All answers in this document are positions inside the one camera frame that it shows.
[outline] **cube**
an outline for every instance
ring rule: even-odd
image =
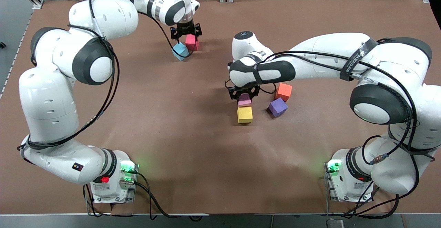
[[[286,102],[290,98],[292,90],[293,90],[293,86],[288,85],[288,84],[284,84],[284,83],[280,83],[280,85],[276,91],[276,98],[274,98],[274,99],[282,98],[282,100],[284,102]]]
[[[175,55],[175,57],[179,61],[184,60],[185,56],[188,56],[188,54],[189,54],[187,47],[181,42],[179,42],[175,46],[173,46],[173,49],[175,49],[175,51],[179,54],[179,55],[176,54],[176,52],[172,50],[173,55]]]
[[[282,98],[278,98],[277,100],[272,101],[269,104],[268,109],[271,111],[274,117],[279,117],[288,109],[288,106],[286,105],[286,103],[283,101]]]
[[[251,99],[249,97],[249,94],[242,94],[239,96],[239,99],[237,101],[238,107],[249,107],[251,106]]]
[[[253,111],[251,107],[237,107],[237,122],[251,123],[253,121]]]
[[[199,50],[199,40],[196,40],[196,36],[192,34],[188,34],[185,38],[185,46],[189,51],[197,51]]]

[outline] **brown table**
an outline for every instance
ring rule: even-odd
[[[24,162],[16,151],[28,133],[18,79],[32,67],[30,39],[41,27],[67,28],[73,3],[48,1],[35,10],[0,100],[2,214],[85,212],[81,186]],[[118,92],[106,114],[77,137],[128,153],[169,213],[324,213],[323,163],[338,149],[360,146],[386,131],[352,113],[348,101],[356,83],[338,79],[289,82],[289,109],[276,119],[265,111],[273,96],[261,93],[253,103],[254,121],[238,125],[236,103],[224,81],[231,41],[239,31],[255,32],[275,52],[333,32],[418,38],[433,50],[425,83],[441,85],[441,32],[421,0],[237,0],[231,5],[201,0],[195,21],[202,24],[202,49],[185,62],[176,60],[159,28],[144,16],[134,34],[112,40],[121,62]],[[106,93],[107,84],[76,84],[81,123],[95,114]],[[429,165],[398,212],[441,212],[440,168],[440,160]],[[379,192],[376,201],[391,196]],[[147,213],[147,204],[139,194],[135,203],[115,206],[112,213]],[[344,212],[352,206],[330,207]]]

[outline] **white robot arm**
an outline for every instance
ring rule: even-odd
[[[395,38],[376,42],[362,33],[321,35],[273,55],[254,33],[245,31],[233,39],[235,61],[228,69],[235,86],[229,90],[236,99],[243,93],[253,95],[250,89],[259,84],[358,79],[349,101],[351,109],[365,121],[388,125],[388,132],[366,147],[366,162],[361,147],[341,149],[333,155],[328,162],[333,200],[359,201],[362,193],[366,200],[372,180],[388,192],[403,195],[414,189],[441,144],[441,87],[423,84],[431,57],[430,47],[422,41]]]
[[[19,79],[20,101],[30,134],[19,147],[21,156],[66,181],[91,183],[95,202],[131,201],[129,190],[136,165],[123,151],[84,145],[73,138],[95,122],[112,98],[79,131],[73,87],[76,81],[100,85],[114,80],[115,57],[109,39],[130,35],[138,11],[166,25],[191,22],[194,0],[91,0],[74,4],[70,29],[46,27],[31,41],[35,65]]]

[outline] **black square sticker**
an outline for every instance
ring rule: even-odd
[[[72,165],[72,169],[78,170],[78,171],[81,171],[82,167],[84,167],[84,166],[79,163],[74,163],[74,165]]]

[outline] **blue cube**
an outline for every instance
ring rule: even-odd
[[[288,106],[286,105],[286,103],[283,101],[282,98],[279,98],[275,101],[272,101],[269,104],[268,109],[271,111],[274,117],[279,117],[288,109]]]
[[[179,54],[179,55],[176,54],[176,52],[172,50],[173,55],[175,55],[175,57],[179,61],[184,60],[184,58],[186,56],[188,56],[188,54],[189,54],[187,47],[183,43],[181,43],[181,42],[179,42],[175,46],[173,46],[173,49],[175,49],[175,51]]]

